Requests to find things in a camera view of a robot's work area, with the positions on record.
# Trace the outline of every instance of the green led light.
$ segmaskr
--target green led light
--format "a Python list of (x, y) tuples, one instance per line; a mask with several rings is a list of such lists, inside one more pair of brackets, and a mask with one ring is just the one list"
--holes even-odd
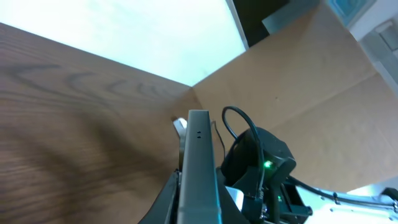
[(264, 163), (264, 168), (269, 169), (269, 168), (271, 168), (271, 166), (272, 166), (272, 162), (271, 162), (271, 161), (266, 161), (266, 162)]

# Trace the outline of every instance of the wooden table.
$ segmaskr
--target wooden table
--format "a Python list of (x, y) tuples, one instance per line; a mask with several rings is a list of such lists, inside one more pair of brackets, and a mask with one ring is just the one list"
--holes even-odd
[(0, 24), (0, 223), (137, 223), (189, 87)]

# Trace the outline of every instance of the white wall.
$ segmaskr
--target white wall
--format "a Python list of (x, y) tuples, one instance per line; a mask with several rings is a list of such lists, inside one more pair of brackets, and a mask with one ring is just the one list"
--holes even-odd
[(357, 41), (398, 14), (398, 0), (377, 0), (349, 29)]
[(0, 22), (189, 86), (245, 51), (225, 0), (0, 0)]

